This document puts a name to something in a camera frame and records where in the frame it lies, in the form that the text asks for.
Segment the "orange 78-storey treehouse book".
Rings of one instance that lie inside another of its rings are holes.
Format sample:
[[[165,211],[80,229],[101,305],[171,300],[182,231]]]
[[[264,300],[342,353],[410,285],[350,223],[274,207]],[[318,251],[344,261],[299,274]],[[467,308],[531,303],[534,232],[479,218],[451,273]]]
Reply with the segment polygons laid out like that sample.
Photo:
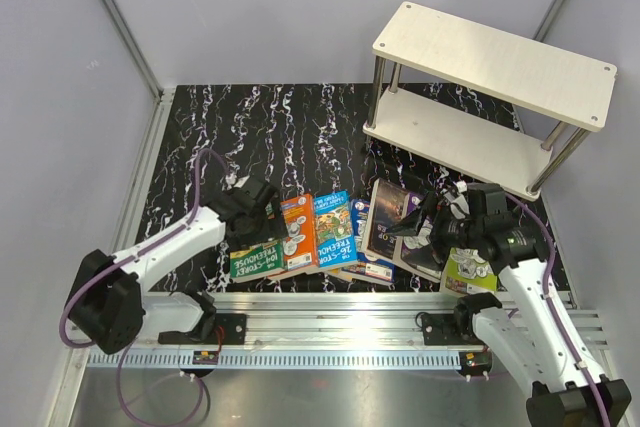
[[[274,281],[315,273],[319,267],[313,197],[304,194],[281,203],[288,236],[283,241],[284,271]]]

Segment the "purple treehouse book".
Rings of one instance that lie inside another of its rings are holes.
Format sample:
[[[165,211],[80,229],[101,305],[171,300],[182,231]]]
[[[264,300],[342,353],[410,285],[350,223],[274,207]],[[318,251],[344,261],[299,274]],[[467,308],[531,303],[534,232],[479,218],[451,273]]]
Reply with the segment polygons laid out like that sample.
[[[400,220],[407,214],[409,193],[405,196]],[[415,275],[439,283],[444,267],[433,258],[430,233],[431,231],[424,229],[417,237],[396,237],[394,263],[405,270],[412,270]]]

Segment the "green 104-storey treehouse book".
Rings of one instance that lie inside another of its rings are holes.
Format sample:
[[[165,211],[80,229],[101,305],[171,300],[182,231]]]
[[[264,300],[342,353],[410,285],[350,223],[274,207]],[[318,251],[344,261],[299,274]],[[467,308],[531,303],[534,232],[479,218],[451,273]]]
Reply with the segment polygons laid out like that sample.
[[[278,240],[230,253],[230,277],[244,283],[285,271],[282,243]]]

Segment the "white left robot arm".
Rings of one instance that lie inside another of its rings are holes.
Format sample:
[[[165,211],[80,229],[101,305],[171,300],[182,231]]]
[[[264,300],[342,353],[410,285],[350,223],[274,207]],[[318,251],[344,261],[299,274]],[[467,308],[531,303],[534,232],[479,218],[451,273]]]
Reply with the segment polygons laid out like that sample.
[[[114,254],[99,249],[87,254],[70,289],[59,335],[67,346],[79,347],[66,332],[72,322],[87,338],[83,347],[95,346],[107,355],[123,351],[140,334],[168,344],[211,343],[222,333],[208,295],[189,289],[153,299],[149,291],[165,275],[221,243],[243,250],[286,235],[279,189],[244,177],[198,201],[185,217],[137,245]]]

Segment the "dark tale of two cities book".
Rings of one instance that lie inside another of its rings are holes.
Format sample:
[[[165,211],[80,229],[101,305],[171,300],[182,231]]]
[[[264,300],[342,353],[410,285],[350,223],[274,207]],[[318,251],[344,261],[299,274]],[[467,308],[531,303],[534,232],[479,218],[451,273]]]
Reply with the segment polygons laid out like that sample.
[[[408,191],[384,179],[374,182],[362,250],[369,256],[394,264],[405,270],[411,265],[401,258],[402,239],[390,233],[421,202],[423,196]]]

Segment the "blue 26-storey treehouse book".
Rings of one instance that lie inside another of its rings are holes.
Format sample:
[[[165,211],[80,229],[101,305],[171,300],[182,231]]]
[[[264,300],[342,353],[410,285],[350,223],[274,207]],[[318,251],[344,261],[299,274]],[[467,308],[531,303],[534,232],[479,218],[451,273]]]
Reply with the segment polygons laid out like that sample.
[[[319,270],[328,271],[357,263],[350,199],[346,191],[313,199]]]

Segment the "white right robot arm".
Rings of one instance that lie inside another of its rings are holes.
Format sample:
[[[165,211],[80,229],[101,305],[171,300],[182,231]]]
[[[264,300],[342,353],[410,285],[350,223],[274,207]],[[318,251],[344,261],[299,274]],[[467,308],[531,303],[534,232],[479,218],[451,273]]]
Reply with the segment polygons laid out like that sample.
[[[519,225],[508,207],[513,199],[497,184],[459,188],[453,199],[430,192],[388,231],[414,236],[429,223],[434,259],[444,261],[451,249],[462,248],[489,264],[527,331],[517,330],[494,294],[482,292],[458,299],[453,332],[465,344],[481,341],[498,357],[527,397],[531,425],[616,426],[631,392],[586,347],[551,279],[551,236],[544,225]]]

